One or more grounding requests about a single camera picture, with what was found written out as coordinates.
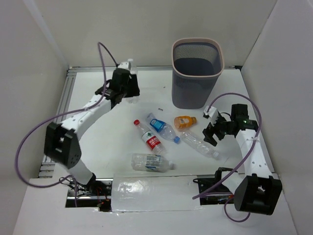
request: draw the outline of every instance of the orange bottle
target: orange bottle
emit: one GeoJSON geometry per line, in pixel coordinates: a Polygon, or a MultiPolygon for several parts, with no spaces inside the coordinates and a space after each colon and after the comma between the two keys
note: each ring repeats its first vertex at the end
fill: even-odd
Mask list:
{"type": "Polygon", "coordinates": [[[177,129],[187,128],[195,123],[197,123],[197,119],[190,116],[179,116],[174,119],[174,125],[177,129]]]}

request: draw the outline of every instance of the bin rim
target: bin rim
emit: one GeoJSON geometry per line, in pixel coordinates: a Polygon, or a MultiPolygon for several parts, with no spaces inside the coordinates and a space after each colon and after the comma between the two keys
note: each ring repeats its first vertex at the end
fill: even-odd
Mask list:
{"type": "Polygon", "coordinates": [[[191,79],[192,78],[194,78],[194,79],[199,79],[199,78],[216,78],[217,76],[221,75],[221,73],[223,72],[223,70],[225,68],[224,56],[223,56],[223,52],[222,52],[221,46],[220,46],[220,44],[218,42],[216,42],[216,41],[214,41],[213,39],[210,39],[210,38],[181,38],[181,39],[178,39],[172,45],[171,57],[172,57],[172,67],[173,67],[174,72],[179,74],[182,77],[188,77],[188,78],[191,78],[191,79]],[[208,76],[192,76],[192,75],[186,75],[186,74],[183,74],[181,72],[178,72],[178,70],[174,66],[173,53],[174,53],[174,48],[176,46],[178,46],[179,44],[182,44],[182,43],[211,43],[211,44],[213,44],[217,48],[217,50],[219,52],[219,55],[220,55],[220,60],[221,60],[221,65],[222,65],[221,71],[219,73],[214,74],[214,75],[208,75],[208,76]]]}

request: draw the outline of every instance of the red label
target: red label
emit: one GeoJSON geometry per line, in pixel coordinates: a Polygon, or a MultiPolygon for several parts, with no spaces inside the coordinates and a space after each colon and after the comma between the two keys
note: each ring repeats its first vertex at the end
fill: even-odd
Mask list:
{"type": "Polygon", "coordinates": [[[152,138],[148,139],[146,143],[147,145],[150,146],[151,150],[153,150],[161,142],[158,140],[156,136],[153,136],[152,138]]]}

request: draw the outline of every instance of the perforated bin wall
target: perforated bin wall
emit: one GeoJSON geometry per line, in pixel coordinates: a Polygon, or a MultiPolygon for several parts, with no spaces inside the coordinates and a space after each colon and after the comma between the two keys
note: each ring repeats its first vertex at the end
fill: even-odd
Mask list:
{"type": "Polygon", "coordinates": [[[199,109],[224,70],[222,50],[211,39],[180,39],[173,44],[172,66],[173,104],[181,109],[199,109]]]}

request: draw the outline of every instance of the red bottle cap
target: red bottle cap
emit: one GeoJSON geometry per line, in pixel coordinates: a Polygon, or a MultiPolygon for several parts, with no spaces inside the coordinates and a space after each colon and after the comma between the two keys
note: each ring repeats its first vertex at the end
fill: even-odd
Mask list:
{"type": "Polygon", "coordinates": [[[135,126],[139,125],[140,121],[137,119],[134,121],[135,126]]]}

